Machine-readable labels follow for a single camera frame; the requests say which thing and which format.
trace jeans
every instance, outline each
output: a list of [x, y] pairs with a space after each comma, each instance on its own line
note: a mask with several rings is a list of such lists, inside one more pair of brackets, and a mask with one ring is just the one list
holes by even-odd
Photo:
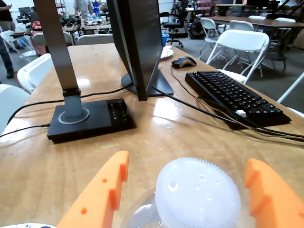
[[14, 72], [13, 63], [11, 62], [10, 55], [8, 54], [8, 51], [5, 47], [4, 41], [1, 36], [0, 36], [0, 55], [3, 59], [6, 71], [8, 73], [13, 73]]

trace cable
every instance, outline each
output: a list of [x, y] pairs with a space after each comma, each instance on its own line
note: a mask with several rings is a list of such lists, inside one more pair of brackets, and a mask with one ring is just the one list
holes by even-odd
[[239, 122], [239, 121], [233, 119], [232, 117], [230, 117], [229, 115], [227, 115], [226, 113], [224, 113], [224, 112], [222, 112], [222, 111], [220, 111], [220, 110], [218, 110], [218, 109], [213, 108], [213, 109], [215, 109], [215, 110], [218, 110], [218, 111], [222, 112], [222, 113], [223, 113], [224, 115], [226, 115], [226, 117], [229, 118], [229, 119], [226, 119], [226, 118], [224, 118], [224, 117], [222, 117], [222, 116], [219, 116], [219, 115], [215, 115], [215, 114], [213, 114], [213, 113], [210, 113], [210, 112], [208, 112], [208, 111], [205, 111], [205, 110], [203, 110], [203, 109], [200, 109], [200, 108], [198, 108], [198, 107], [196, 107], [196, 106], [193, 106], [193, 105], [191, 105], [191, 104], [189, 104], [189, 103], [186, 103], [186, 102], [184, 102], [184, 101], [182, 101], [182, 100], [180, 100], [180, 99], [178, 99], [178, 98], [176, 98], [176, 97], [174, 97], [174, 96], [171, 96], [171, 95], [169, 95], [169, 94], [167, 94], [167, 93], [164, 93], [163, 91], [157, 89], [155, 86], [152, 86], [152, 87], [153, 87], [153, 89], [155, 89], [157, 92], [159, 92], [159, 93], [161, 93], [161, 94], [163, 94], [163, 95], [165, 95], [165, 96], [167, 96], [167, 97], [169, 97], [169, 98], [171, 98], [171, 99], [173, 99], [173, 100], [175, 100], [175, 101], [177, 101], [177, 102], [180, 102], [180, 103], [182, 103], [182, 104], [184, 104], [184, 105], [186, 105], [186, 106], [188, 106], [188, 107], [191, 107], [191, 108], [193, 108], [193, 109], [195, 109], [195, 110], [198, 110], [198, 111], [200, 111], [200, 112], [202, 112], [202, 113], [205, 113], [205, 114], [211, 115], [211, 116], [213, 116], [213, 117], [216, 117], [216, 118], [218, 118], [218, 119], [220, 119], [220, 120], [229, 121], [229, 122], [232, 122], [232, 123], [234, 123], [234, 124], [240, 124], [240, 125], [242, 125], [242, 126], [248, 128], [248, 129], [252, 130], [253, 132], [255, 132], [255, 133], [259, 134], [259, 135], [262, 135], [262, 136], [265, 136], [265, 137], [277, 137], [277, 138], [286, 138], [286, 139], [290, 139], [290, 140], [303, 141], [303, 138], [300, 138], [300, 137], [287, 136], [287, 135], [269, 135], [269, 134], [267, 134], [267, 133], [269, 133], [268, 131], [264, 131], [264, 130], [261, 130], [261, 129], [256, 129], [256, 128], [253, 128], [253, 127], [249, 127], [249, 126], [247, 126], [247, 125], [245, 125], [245, 124], [243, 124], [243, 123], [241, 123], [241, 122]]
[[198, 107], [196, 107], [196, 106], [194, 106], [194, 105], [191, 105], [191, 104], [189, 104], [189, 103], [187, 103], [187, 102], [184, 102], [184, 101], [182, 101], [182, 100], [180, 100], [180, 99], [178, 99], [178, 98], [176, 98], [176, 97], [174, 97], [174, 96], [171, 96], [171, 95], [169, 95], [169, 94], [167, 94], [167, 93], [164, 93], [163, 91], [159, 90], [159, 89], [156, 88], [155, 86], [152, 86], [152, 88], [155, 89], [157, 92], [159, 92], [159, 93], [161, 93], [161, 94], [163, 94], [163, 95], [165, 95], [165, 96], [167, 96], [167, 97], [169, 97], [169, 98], [171, 98], [171, 99], [173, 99], [173, 100], [175, 100], [175, 101], [177, 101], [177, 102], [180, 102], [180, 103], [182, 103], [183, 105], [186, 105], [186, 106], [188, 106], [188, 107], [190, 107], [190, 108], [193, 108], [193, 109], [195, 109], [195, 110], [197, 110], [197, 111], [200, 111], [200, 112], [205, 113], [205, 114], [207, 114], [207, 115], [211, 115], [211, 116], [213, 116], [213, 117], [215, 117], [215, 118], [218, 118], [218, 119], [220, 119], [220, 120], [224, 120], [224, 121], [228, 121], [228, 122], [232, 122], [232, 123], [234, 123], [234, 124], [237, 124], [237, 122], [235, 122], [235, 121], [233, 121], [233, 120], [230, 120], [230, 119], [227, 119], [227, 118], [225, 118], [225, 117], [222, 117], [222, 116], [219, 116], [219, 115], [210, 113], [210, 112], [208, 112], [208, 111], [206, 111], [206, 110], [203, 110], [203, 109], [201, 109], [201, 108], [198, 108]]
[[[180, 86], [183, 87], [183, 88], [186, 90], [186, 92], [187, 92], [188, 94], [190, 94], [191, 96], [194, 97], [194, 99], [196, 99], [196, 100], [197, 100], [197, 99], [206, 100], [206, 101], [208, 101], [208, 102], [211, 102], [211, 103], [213, 103], [213, 104], [215, 104], [215, 105], [217, 105], [217, 106], [219, 106], [219, 107], [225, 108], [226, 110], [228, 110], [228, 111], [234, 113], [234, 111], [232, 111], [231, 109], [226, 108], [226, 107], [224, 107], [224, 106], [221, 106], [220, 104], [218, 104], [218, 103], [216, 103], [216, 102], [213, 102], [213, 101], [211, 101], [211, 100], [209, 100], [209, 99], [206, 99], [206, 98], [203, 98], [203, 97], [196, 97], [195, 95], [193, 95], [193, 94], [192, 94], [191, 92], [189, 92], [189, 90], [181, 83], [181, 81], [174, 75], [173, 69], [172, 69], [172, 68], [171, 68], [171, 75], [172, 75], [173, 78], [175, 78], [175, 79], [179, 82]], [[211, 107], [210, 105], [208, 105], [208, 104], [206, 104], [206, 103], [203, 103], [203, 105], [207, 105], [209, 108], [212, 108], [212, 109], [214, 109], [214, 110], [220, 111], [220, 112], [222, 113], [221, 110], [216, 109], [216, 108], [214, 108], [214, 107]], [[285, 133], [285, 132], [280, 132], [280, 131], [275, 131], [275, 130], [267, 129], [267, 128], [264, 128], [264, 127], [262, 127], [262, 126], [259, 126], [258, 124], [254, 123], [254, 122], [251, 122], [250, 120], [248, 120], [248, 119], [246, 119], [246, 118], [244, 118], [244, 117], [242, 117], [242, 116], [239, 116], [239, 117], [242, 118], [242, 119], [244, 119], [245, 121], [247, 121], [249, 124], [252, 124], [252, 125], [254, 125], [254, 126], [257, 127], [257, 128], [263, 129], [264, 131], [269, 131], [269, 132], [273, 132], [273, 133], [276, 133], [276, 134], [283, 134], [283, 135], [290, 135], [290, 136], [294, 136], [294, 137], [304, 138], [304, 136], [302, 136], [302, 135], [291, 134], [291, 133]]]
[[[226, 107], [223, 107], [223, 106], [221, 106], [220, 104], [218, 104], [218, 103], [216, 103], [216, 102], [213, 102], [213, 101], [211, 101], [211, 100], [209, 100], [209, 99], [206, 99], [206, 98], [204, 98], [204, 97], [198, 97], [198, 99], [201, 99], [201, 100], [205, 100], [205, 101], [211, 102], [211, 103], [213, 103], [213, 104], [215, 104], [215, 105], [217, 105], [217, 106], [220, 106], [220, 107], [222, 107], [222, 108], [225, 108], [226, 110], [228, 110], [228, 111], [230, 111], [230, 112], [233, 112], [231, 109], [226, 108]], [[261, 128], [261, 129], [263, 129], [263, 130], [265, 130], [265, 131], [268, 131], [268, 132], [273, 132], [273, 133], [276, 133], [276, 134], [283, 134], [283, 135], [289, 135], [289, 136], [304, 138], [303, 135], [292, 134], [292, 133], [286, 133], [286, 132], [280, 132], [280, 131], [276, 131], [276, 130], [271, 130], [271, 129], [268, 129], [268, 128], [264, 128], [264, 127], [262, 127], [262, 126], [259, 126], [259, 125], [257, 125], [256, 123], [251, 122], [250, 120], [248, 120], [248, 119], [246, 119], [246, 118], [244, 118], [244, 117], [242, 117], [242, 116], [240, 116], [240, 118], [246, 120], [246, 121], [247, 121], [248, 123], [250, 123], [250, 124], [255, 125], [257, 128]]]
[[5, 135], [8, 135], [8, 134], [13, 134], [15, 132], [19, 132], [19, 131], [23, 131], [23, 130], [26, 130], [26, 129], [30, 129], [30, 128], [34, 128], [34, 127], [49, 127], [51, 124], [43, 124], [43, 125], [37, 125], [37, 126], [31, 126], [31, 127], [26, 127], [26, 128], [22, 128], [22, 129], [19, 129], [19, 130], [15, 130], [13, 132], [9, 132], [9, 133], [6, 133], [6, 134], [3, 134], [3, 135], [0, 135], [0, 138], [5, 136]]
[[[131, 82], [130, 84], [120, 88], [120, 89], [116, 89], [116, 90], [113, 90], [113, 91], [109, 91], [109, 92], [101, 92], [101, 93], [93, 93], [93, 94], [87, 94], [87, 95], [83, 95], [83, 96], [80, 96], [80, 98], [85, 98], [85, 97], [89, 97], [89, 96], [94, 96], [94, 95], [105, 95], [105, 94], [113, 94], [113, 93], [116, 93], [116, 92], [119, 92], [119, 91], [122, 91], [126, 88], [128, 88], [129, 86], [133, 85], [133, 82]], [[7, 124], [10, 123], [10, 121], [12, 120], [12, 118], [14, 118], [14, 116], [21, 110], [21, 109], [24, 109], [26, 107], [30, 107], [30, 106], [33, 106], [33, 105], [41, 105], [41, 104], [49, 104], [49, 103], [58, 103], [58, 102], [64, 102], [64, 100], [54, 100], [54, 101], [41, 101], [41, 102], [35, 102], [35, 103], [31, 103], [31, 104], [26, 104], [24, 106], [21, 106], [20, 108], [18, 108], [12, 115], [11, 117], [9, 118], [9, 121]]]
[[[180, 82], [180, 80], [179, 80], [177, 77], [175, 77], [175, 75], [174, 75], [174, 73], [173, 73], [173, 70], [172, 70], [172, 67], [171, 67], [171, 75], [179, 82], [179, 84], [181, 85], [181, 87], [183, 87], [183, 88], [186, 90], [186, 92], [187, 92], [188, 94], [190, 94], [191, 96], [193, 96], [193, 97], [197, 100], [197, 102], [199, 102], [199, 103], [202, 104], [202, 105], [207, 105], [208, 107], [212, 108], [213, 110], [216, 110], [216, 111], [219, 111], [219, 112], [223, 113], [223, 114], [224, 114], [227, 118], [229, 118], [230, 120], [233, 120], [234, 122], [236, 122], [236, 123], [238, 123], [238, 124], [244, 126], [245, 128], [248, 128], [248, 129], [254, 131], [254, 132], [257, 133], [257, 134], [260, 134], [260, 135], [263, 135], [263, 136], [266, 136], [266, 137], [287, 138], [287, 139], [297, 140], [297, 141], [303, 141], [303, 140], [304, 140], [304, 136], [302, 136], [302, 135], [291, 134], [291, 133], [284, 133], [284, 132], [280, 132], [280, 131], [275, 131], [275, 130], [267, 129], [267, 128], [261, 127], [261, 126], [255, 124], [255, 123], [249, 121], [248, 119], [246, 119], [246, 118], [240, 116], [242, 119], [246, 120], [248, 123], [253, 124], [253, 125], [255, 125], [256, 127], [261, 128], [261, 129], [257, 129], [257, 128], [253, 128], [253, 127], [247, 126], [247, 125], [245, 125], [245, 124], [243, 124], [243, 123], [241, 123], [241, 122], [235, 120], [234, 118], [230, 117], [229, 115], [227, 115], [227, 114], [224, 113], [223, 111], [221, 111], [221, 110], [219, 110], [219, 109], [216, 109], [216, 108], [214, 108], [214, 107], [211, 107], [210, 105], [208, 105], [208, 104], [206, 104], [206, 103], [202, 103], [202, 102], [199, 100], [199, 99], [201, 99], [201, 98], [197, 98], [197, 97], [194, 96], [191, 92], [189, 92], [189, 90]], [[213, 102], [213, 101], [211, 101], [211, 100], [208, 100], [208, 101], [212, 102], [213, 104], [216, 104], [217, 106], [220, 106], [220, 107], [222, 107], [222, 108], [225, 108], [225, 109], [227, 109], [227, 110], [233, 112], [231, 109], [226, 108], [226, 107], [223, 107], [223, 106], [221, 106], [220, 104], [217, 104], [217, 103], [215, 103], [215, 102]]]

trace white bottle cap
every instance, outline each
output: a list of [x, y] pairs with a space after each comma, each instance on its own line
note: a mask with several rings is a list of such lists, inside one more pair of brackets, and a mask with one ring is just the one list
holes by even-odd
[[168, 163], [157, 178], [157, 211], [168, 228], [231, 228], [241, 209], [232, 179], [196, 158]]

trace lamp base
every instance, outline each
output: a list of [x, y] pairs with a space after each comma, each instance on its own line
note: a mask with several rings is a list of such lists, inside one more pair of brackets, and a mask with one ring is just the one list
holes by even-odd
[[65, 111], [65, 106], [57, 106], [47, 134], [48, 139], [55, 143], [66, 142], [135, 127], [123, 99], [85, 102], [82, 103], [82, 108], [89, 111], [88, 118], [79, 123], [64, 124], [59, 117]]

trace desk lamp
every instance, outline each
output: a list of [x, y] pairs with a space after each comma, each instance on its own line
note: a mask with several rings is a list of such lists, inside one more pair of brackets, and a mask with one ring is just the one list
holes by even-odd
[[123, 99], [82, 103], [54, 0], [34, 0], [65, 104], [57, 106], [48, 131], [53, 142], [70, 141], [133, 127]]

